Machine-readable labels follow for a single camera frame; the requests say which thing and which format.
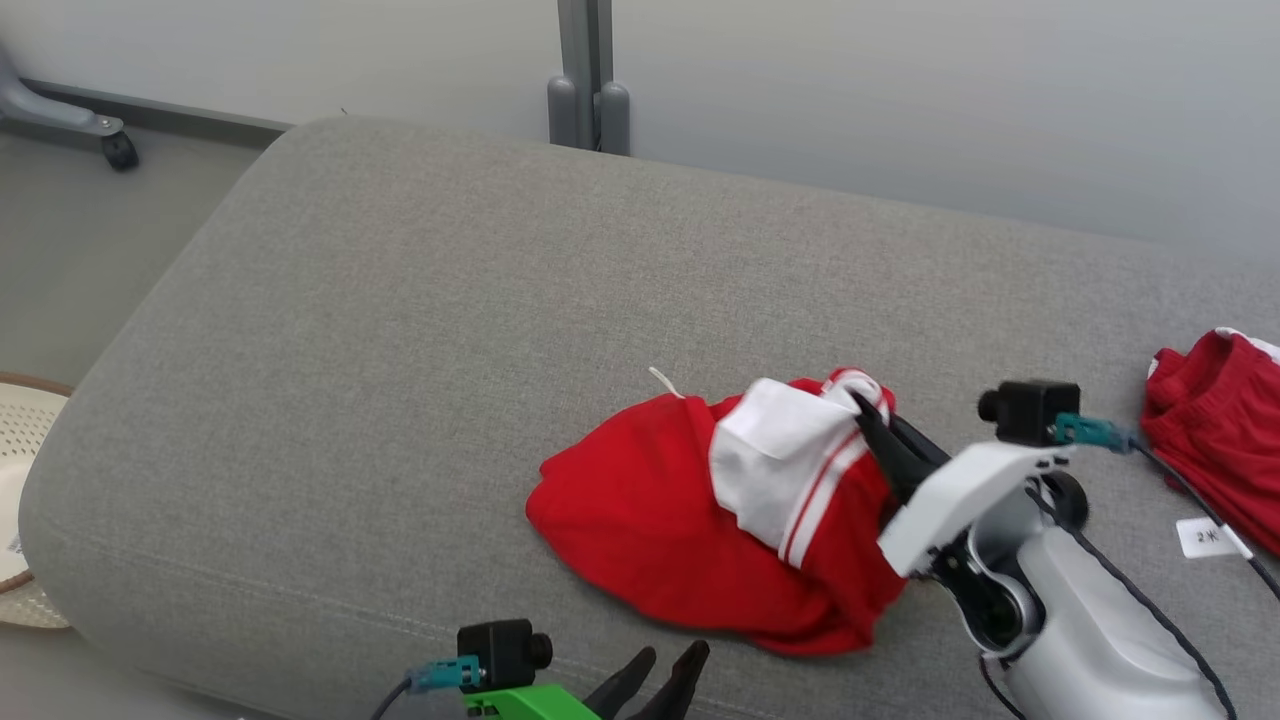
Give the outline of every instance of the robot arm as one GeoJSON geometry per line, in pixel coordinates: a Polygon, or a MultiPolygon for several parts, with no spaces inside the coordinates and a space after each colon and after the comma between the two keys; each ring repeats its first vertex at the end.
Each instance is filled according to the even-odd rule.
{"type": "Polygon", "coordinates": [[[1078,413],[1079,388],[993,393],[982,415],[1000,439],[954,459],[896,416],[888,427],[876,413],[859,418],[902,502],[879,537],[884,557],[947,589],[983,656],[1006,669],[1023,717],[1210,720],[1222,706],[1234,717],[1225,692],[1221,706],[1206,692],[1203,659],[1079,533],[1083,491],[1061,471],[1074,446],[1052,432],[1057,414],[1078,413]]]}

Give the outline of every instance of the red garment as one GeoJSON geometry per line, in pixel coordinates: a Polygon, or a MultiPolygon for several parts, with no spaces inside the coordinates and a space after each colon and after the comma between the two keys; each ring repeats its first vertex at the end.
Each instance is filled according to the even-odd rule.
{"type": "Polygon", "coordinates": [[[1187,356],[1166,347],[1142,429],[1238,533],[1280,555],[1280,364],[1240,334],[1210,332],[1187,356]]]}
{"type": "MultiPolygon", "coordinates": [[[[905,584],[876,542],[879,519],[893,502],[888,487],[852,429],[856,411],[819,407],[833,423],[823,427],[844,434],[828,436],[835,441],[822,447],[809,442],[818,436],[804,423],[773,433],[780,447],[788,446],[777,457],[750,446],[756,430],[777,423],[748,416],[749,406],[733,415],[740,425],[746,421],[742,436],[726,436],[721,421],[744,397],[755,397],[759,409],[771,407],[769,392],[781,393],[781,402],[794,407],[796,400],[818,401],[831,384],[764,383],[773,380],[710,406],[700,397],[663,395],[609,418],[543,464],[529,520],[579,575],[650,618],[742,633],[788,655],[867,647],[876,620],[905,584]],[[841,424],[841,413],[851,428],[841,424]],[[773,466],[751,465],[750,478],[736,466],[762,457],[773,466]],[[762,478],[800,466],[815,470],[803,487],[780,483],[764,488],[771,497],[759,497],[762,478]],[[749,532],[772,538],[773,546],[749,532]]],[[[892,395],[884,391],[879,402],[887,413],[892,395]]]]}

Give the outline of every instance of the woven hat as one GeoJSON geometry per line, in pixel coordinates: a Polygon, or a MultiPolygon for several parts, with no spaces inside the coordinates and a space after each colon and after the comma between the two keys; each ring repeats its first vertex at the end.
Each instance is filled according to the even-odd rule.
{"type": "Polygon", "coordinates": [[[70,626],[27,569],[18,534],[22,486],[70,393],[64,384],[0,373],[0,624],[70,626]]]}

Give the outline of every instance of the white wall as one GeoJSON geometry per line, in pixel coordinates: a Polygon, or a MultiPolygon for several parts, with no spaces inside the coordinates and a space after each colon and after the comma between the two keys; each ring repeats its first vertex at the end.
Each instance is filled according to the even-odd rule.
{"type": "Polygon", "coordinates": [[[22,76],[285,123],[374,114],[547,140],[554,0],[0,0],[22,76]]]}
{"type": "Polygon", "coordinates": [[[1275,0],[614,0],[613,19],[639,156],[1280,245],[1275,0]]]}

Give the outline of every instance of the gray sofa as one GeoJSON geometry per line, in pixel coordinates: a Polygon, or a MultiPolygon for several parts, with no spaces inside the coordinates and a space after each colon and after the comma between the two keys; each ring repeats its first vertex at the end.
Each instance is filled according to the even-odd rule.
{"type": "MultiPolygon", "coordinates": [[[[1280,338],[1274,270],[1161,247],[375,119],[291,131],[90,372],[40,454],[31,564],[93,643],[285,717],[362,717],[463,624],[527,616],[585,693],[699,633],[582,583],[532,532],[538,465],[663,392],[855,364],[956,450],[978,393],[1073,379],[1134,423],[1161,346],[1280,338]]],[[[1280,708],[1275,601],[1187,561],[1190,502],[1084,452],[1089,536],[1166,609],[1242,717],[1280,708]]],[[[1001,717],[957,614],[916,583],[874,648],[731,637],[692,717],[1001,717]]],[[[666,675],[657,670],[650,688],[666,675]]],[[[460,716],[442,693],[392,717],[460,716]]]]}

